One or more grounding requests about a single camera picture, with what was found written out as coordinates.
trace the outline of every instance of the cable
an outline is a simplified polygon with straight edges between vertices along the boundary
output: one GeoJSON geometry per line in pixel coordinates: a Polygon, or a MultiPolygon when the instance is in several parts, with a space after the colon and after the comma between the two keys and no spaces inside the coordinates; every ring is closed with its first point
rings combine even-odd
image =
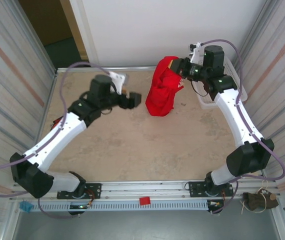
{"type": "Polygon", "coordinates": [[[225,200],[226,200],[226,192],[225,192],[225,189],[223,189],[223,190],[221,191],[221,195],[222,195],[222,201],[225,202],[225,200]]]}
{"type": "Polygon", "coordinates": [[[52,219],[73,219],[73,218],[77,217],[77,215],[58,216],[58,215],[52,215],[52,214],[50,214],[50,213],[48,213],[48,212],[45,212],[44,209],[43,209],[42,206],[41,206],[41,199],[40,199],[40,198],[38,198],[38,208],[39,208],[39,210],[40,210],[43,214],[45,214],[47,217],[50,217],[50,218],[52,218],[52,219]]]}
{"type": "MultiPolygon", "coordinates": [[[[42,149],[44,149],[52,140],[54,140],[54,138],[59,134],[59,132],[64,128],[64,124],[65,124],[65,121],[66,121],[66,116],[67,116],[67,105],[66,105],[66,101],[65,101],[65,98],[63,96],[63,86],[64,86],[64,82],[66,80],[66,77],[67,77],[67,73],[72,69],[72,68],[75,68],[77,66],[81,66],[81,65],[86,65],[86,66],[92,66],[92,67],[95,67],[95,68],[98,68],[99,70],[103,71],[104,73],[106,73],[107,75],[109,75],[109,71],[107,71],[106,69],[103,69],[101,66],[98,66],[94,63],[89,63],[89,62],[82,62],[82,61],[79,61],[79,62],[75,62],[73,64],[71,64],[65,71],[65,73],[63,74],[62,78],[61,78],[61,83],[60,83],[60,87],[59,87],[59,96],[60,96],[60,99],[62,101],[62,104],[63,104],[63,118],[62,118],[62,121],[61,121],[61,124],[60,124],[60,127],[57,128],[57,131],[54,133],[54,135],[48,140],[46,141],[42,146],[40,146],[36,151],[35,153],[32,153],[28,156],[25,156],[24,158],[20,159],[20,160],[17,160],[17,161],[14,161],[14,162],[11,162],[11,163],[6,163],[6,164],[3,164],[3,165],[0,165],[0,169],[5,169],[5,168],[9,168],[11,166],[14,166],[14,165],[17,165],[17,164],[20,164],[30,158],[32,158],[33,156],[35,156],[37,153],[39,153],[42,149]]],[[[1,195],[0,194],[0,198],[12,198],[12,197],[16,197],[16,196],[20,196],[20,195],[23,195],[23,194],[26,194],[27,192],[26,191],[21,191],[21,192],[17,192],[17,193],[14,193],[14,194],[8,194],[8,195],[1,195]]]]}
{"type": "Polygon", "coordinates": [[[183,188],[187,191],[189,191],[189,189],[186,189],[186,185],[189,184],[189,181],[185,183],[185,185],[183,186],[183,188]]]}
{"type": "Polygon", "coordinates": [[[192,89],[196,92],[196,94],[198,94],[198,95],[201,96],[201,97],[206,97],[206,96],[208,95],[208,92],[206,93],[206,95],[201,95],[201,94],[200,94],[199,92],[197,92],[196,89],[194,88],[193,82],[191,81],[190,83],[191,83],[192,89]]]}
{"type": "Polygon", "coordinates": [[[95,194],[92,190],[90,189],[86,189],[85,192],[88,194],[88,196],[92,195],[92,198],[90,199],[90,201],[88,202],[89,207],[92,205],[94,199],[95,199],[95,194]]]}
{"type": "Polygon", "coordinates": [[[19,191],[19,192],[12,193],[12,194],[0,194],[0,198],[13,198],[13,197],[17,197],[17,196],[24,195],[27,193],[28,193],[27,191],[19,191]]]}
{"type": "Polygon", "coordinates": [[[212,214],[216,214],[216,213],[220,212],[221,210],[223,210],[224,208],[226,208],[232,202],[234,197],[236,196],[236,193],[237,193],[237,190],[238,190],[238,186],[239,186],[239,183],[238,183],[238,181],[236,181],[236,189],[234,190],[233,195],[231,196],[231,198],[221,208],[219,208],[219,209],[217,209],[215,211],[210,211],[210,212],[212,214]]]}
{"type": "Polygon", "coordinates": [[[112,111],[113,111],[113,109],[112,109],[112,108],[109,108],[109,111],[108,111],[108,112],[102,112],[102,111],[101,111],[101,114],[102,114],[102,115],[108,115],[108,114],[111,114],[112,111]]]}
{"type": "Polygon", "coordinates": [[[264,148],[266,149],[266,151],[268,153],[270,153],[270,155],[272,155],[276,160],[277,162],[280,164],[281,168],[282,168],[282,174],[278,177],[264,177],[264,176],[255,176],[255,175],[251,175],[251,174],[244,174],[242,176],[239,176],[239,177],[236,177],[235,179],[233,179],[232,182],[236,181],[236,180],[239,180],[241,179],[242,177],[250,177],[250,178],[255,178],[255,179],[261,179],[261,180],[269,180],[269,181],[276,181],[276,180],[280,180],[282,178],[285,177],[285,164],[283,163],[283,161],[272,151],[270,150],[256,135],[255,133],[253,132],[253,130],[251,129],[251,127],[249,126],[248,122],[246,121],[245,119],[245,116],[243,115],[243,112],[240,108],[240,105],[239,105],[239,101],[240,101],[240,98],[241,98],[241,95],[242,95],[242,92],[243,92],[243,62],[242,62],[242,58],[240,56],[240,53],[238,51],[238,49],[236,48],[236,46],[234,44],[232,44],[230,41],[228,40],[224,40],[224,39],[215,39],[215,40],[210,40],[210,41],[206,41],[206,42],[203,42],[201,43],[200,45],[203,46],[203,45],[206,45],[206,44],[211,44],[211,43],[215,43],[215,42],[223,42],[223,43],[227,43],[229,44],[230,46],[232,46],[232,48],[235,50],[236,54],[237,54],[237,57],[238,57],[238,60],[239,60],[239,79],[240,79],[240,83],[239,83],[239,93],[237,95],[237,98],[236,98],[236,108],[237,108],[237,111],[243,121],[243,123],[245,124],[246,128],[248,129],[248,131],[251,133],[252,137],[264,148]]]}
{"type": "Polygon", "coordinates": [[[249,212],[252,212],[254,214],[261,214],[262,212],[264,212],[267,208],[267,199],[266,197],[260,192],[260,194],[263,196],[264,198],[264,209],[261,210],[261,211],[251,211],[250,209],[248,209],[246,206],[245,206],[245,201],[240,201],[241,204],[242,204],[242,208],[241,208],[241,215],[243,215],[243,211],[244,211],[244,208],[247,209],[249,212]]]}
{"type": "MultiPolygon", "coordinates": [[[[257,193],[258,193],[261,189],[264,188],[264,181],[265,181],[265,180],[262,180],[262,182],[261,182],[261,188],[258,189],[257,193]]],[[[267,182],[267,186],[266,186],[265,190],[268,189],[268,185],[269,185],[268,180],[266,180],[266,182],[267,182]]]]}

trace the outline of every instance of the black mounting plate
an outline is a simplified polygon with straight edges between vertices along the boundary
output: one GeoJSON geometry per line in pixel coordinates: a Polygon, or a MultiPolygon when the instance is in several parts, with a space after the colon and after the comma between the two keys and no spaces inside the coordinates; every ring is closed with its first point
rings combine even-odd
{"type": "MultiPolygon", "coordinates": [[[[102,184],[101,183],[86,183],[85,188],[93,192],[95,199],[101,198],[102,184]]],[[[57,193],[57,199],[92,199],[87,193],[84,193],[81,197],[74,197],[72,192],[59,191],[57,193]]]]}
{"type": "MultiPolygon", "coordinates": [[[[206,191],[205,181],[190,181],[189,185],[189,194],[191,198],[204,198],[204,197],[223,197],[222,193],[219,192],[216,195],[210,195],[206,191]]],[[[228,187],[224,189],[226,197],[231,197],[234,194],[233,186],[229,183],[228,187]]]]}

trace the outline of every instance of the red block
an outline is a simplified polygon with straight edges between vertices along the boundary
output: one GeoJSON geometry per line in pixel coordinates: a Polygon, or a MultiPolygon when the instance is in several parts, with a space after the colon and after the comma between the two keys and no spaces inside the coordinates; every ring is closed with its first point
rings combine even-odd
{"type": "Polygon", "coordinates": [[[151,198],[149,196],[139,198],[140,205],[149,205],[151,204],[151,198]]]}

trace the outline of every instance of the red cloth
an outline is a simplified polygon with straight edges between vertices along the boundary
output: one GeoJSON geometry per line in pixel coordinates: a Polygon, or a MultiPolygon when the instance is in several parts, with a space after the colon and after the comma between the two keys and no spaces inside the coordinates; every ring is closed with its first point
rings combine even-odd
{"type": "Polygon", "coordinates": [[[184,88],[178,87],[181,77],[168,68],[176,56],[165,56],[158,63],[152,77],[151,87],[146,99],[146,107],[152,116],[164,117],[174,109],[176,93],[184,88]]]}

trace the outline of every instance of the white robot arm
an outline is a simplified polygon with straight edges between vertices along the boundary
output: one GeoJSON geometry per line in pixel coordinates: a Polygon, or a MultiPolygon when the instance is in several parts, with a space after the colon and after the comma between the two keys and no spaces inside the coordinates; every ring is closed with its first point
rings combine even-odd
{"type": "Polygon", "coordinates": [[[127,75],[115,72],[109,72],[109,76],[97,75],[91,81],[89,91],[84,92],[68,108],[68,113],[63,117],[64,123],[62,118],[61,124],[55,126],[23,155],[15,153],[11,156],[12,163],[32,155],[26,161],[11,166],[14,181],[35,198],[41,198],[49,191],[66,191],[73,193],[75,197],[82,196],[86,181],[81,176],[75,172],[58,173],[48,169],[57,155],[99,118],[103,110],[111,110],[115,106],[133,109],[141,103],[141,94],[130,92],[127,98],[127,93],[123,89],[127,79],[127,75]]]}
{"type": "MultiPolygon", "coordinates": [[[[227,157],[222,167],[207,173],[204,180],[205,191],[208,195],[215,196],[223,189],[229,188],[228,182],[236,177],[264,169],[271,155],[254,139],[240,117],[236,106],[239,92],[233,78],[224,74],[225,53],[222,47],[216,45],[205,47],[202,65],[195,63],[200,57],[199,47],[200,44],[191,44],[190,50],[193,51],[191,59],[174,59],[168,67],[182,78],[203,83],[204,90],[222,111],[233,134],[236,150],[227,157]]],[[[273,141],[264,139],[255,128],[241,101],[238,105],[246,122],[254,130],[255,136],[273,150],[273,141]]]]}

